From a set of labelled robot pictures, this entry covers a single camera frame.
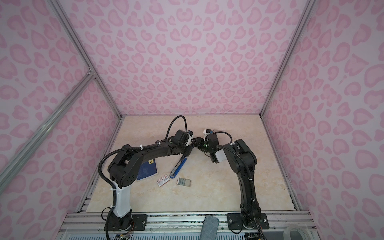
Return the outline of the blue book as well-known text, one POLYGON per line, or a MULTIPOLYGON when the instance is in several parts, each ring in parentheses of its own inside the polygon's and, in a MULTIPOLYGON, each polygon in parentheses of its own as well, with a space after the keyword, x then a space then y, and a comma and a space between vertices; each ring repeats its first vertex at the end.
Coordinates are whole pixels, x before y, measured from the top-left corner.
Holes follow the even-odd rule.
POLYGON ((157 163, 155 159, 142 163, 139 169, 137 180, 141 181, 152 177, 158 173, 157 163))

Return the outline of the clear tape roll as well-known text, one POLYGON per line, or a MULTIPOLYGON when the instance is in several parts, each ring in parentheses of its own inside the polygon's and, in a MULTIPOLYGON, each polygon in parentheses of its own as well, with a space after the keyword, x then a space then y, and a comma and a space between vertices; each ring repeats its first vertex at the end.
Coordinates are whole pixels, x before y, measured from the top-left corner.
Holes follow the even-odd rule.
POLYGON ((284 240, 310 240, 311 237, 304 228, 299 226, 289 226, 283 231, 284 240))

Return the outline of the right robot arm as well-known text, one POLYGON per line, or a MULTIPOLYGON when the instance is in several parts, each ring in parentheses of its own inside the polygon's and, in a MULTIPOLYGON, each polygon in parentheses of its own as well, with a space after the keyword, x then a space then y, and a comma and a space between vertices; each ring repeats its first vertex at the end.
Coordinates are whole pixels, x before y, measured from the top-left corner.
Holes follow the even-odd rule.
POLYGON ((228 144, 220 145, 217 137, 217 134, 220 133, 221 131, 210 133, 204 138, 194 138, 192 144, 207 154, 213 163, 218 164, 223 161, 229 163, 232 171, 237 175, 240 185, 243 225, 246 228, 253 228, 262 213, 256 197, 254 181, 257 158, 242 139, 234 141, 230 137, 228 144))

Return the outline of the staple tray with staples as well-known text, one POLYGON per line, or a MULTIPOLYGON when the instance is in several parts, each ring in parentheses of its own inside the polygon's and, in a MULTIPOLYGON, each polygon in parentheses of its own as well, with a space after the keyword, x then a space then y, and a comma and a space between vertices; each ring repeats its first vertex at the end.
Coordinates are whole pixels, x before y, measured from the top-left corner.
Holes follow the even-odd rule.
POLYGON ((192 181, 185 178, 178 178, 177 179, 177 185, 184 186, 184 187, 190 187, 192 184, 192 181))

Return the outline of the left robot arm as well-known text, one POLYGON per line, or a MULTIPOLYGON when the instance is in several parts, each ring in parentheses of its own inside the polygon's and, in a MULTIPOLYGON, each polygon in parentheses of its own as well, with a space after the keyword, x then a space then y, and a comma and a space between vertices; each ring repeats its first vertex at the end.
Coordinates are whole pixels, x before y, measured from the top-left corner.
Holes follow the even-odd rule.
POLYGON ((142 163, 160 157, 181 155, 182 157, 171 172, 173 176, 178 173, 194 148, 192 137, 192 131, 178 130, 173 137, 157 141, 153 145, 139 147, 125 145, 120 149, 121 152, 108 167, 110 180, 115 191, 113 213, 116 217, 124 218, 132 212, 130 206, 131 185, 137 179, 142 163))

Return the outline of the left aluminium frame beam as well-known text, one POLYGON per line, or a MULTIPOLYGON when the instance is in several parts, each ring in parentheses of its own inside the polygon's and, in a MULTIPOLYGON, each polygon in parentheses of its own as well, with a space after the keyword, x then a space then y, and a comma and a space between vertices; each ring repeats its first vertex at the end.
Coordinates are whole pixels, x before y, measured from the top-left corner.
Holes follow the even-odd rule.
POLYGON ((71 93, 58 105, 45 122, 35 131, 32 137, 23 147, 13 156, 10 163, 1 172, 1 193, 9 186, 12 180, 25 166, 32 154, 41 146, 47 136, 52 132, 72 105, 81 96, 89 83, 94 79, 94 72, 91 71, 82 81, 71 91, 71 93))

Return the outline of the grey foam block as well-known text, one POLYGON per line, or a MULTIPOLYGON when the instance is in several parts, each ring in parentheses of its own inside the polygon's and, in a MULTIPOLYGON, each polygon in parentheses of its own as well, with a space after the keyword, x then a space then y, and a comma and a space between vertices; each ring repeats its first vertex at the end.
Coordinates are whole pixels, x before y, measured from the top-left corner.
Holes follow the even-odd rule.
POLYGON ((212 215, 206 215, 203 221, 200 240, 215 240, 220 220, 212 215))

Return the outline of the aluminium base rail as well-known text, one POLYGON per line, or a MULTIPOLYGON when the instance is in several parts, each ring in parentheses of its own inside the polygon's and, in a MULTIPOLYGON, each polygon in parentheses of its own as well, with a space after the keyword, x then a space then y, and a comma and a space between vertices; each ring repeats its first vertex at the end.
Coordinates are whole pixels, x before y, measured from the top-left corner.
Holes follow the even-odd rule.
MULTIPOLYGON (((134 229, 128 233, 131 240, 198 240, 206 215, 220 220, 218 240, 253 240, 258 230, 241 226, 238 212, 152 212, 133 213, 134 229)), ((104 240, 106 214, 68 214, 60 227, 58 240, 104 240)), ((308 231, 311 240, 319 234, 308 211, 266 211, 262 218, 262 232, 269 240, 282 240, 289 226, 308 231)))

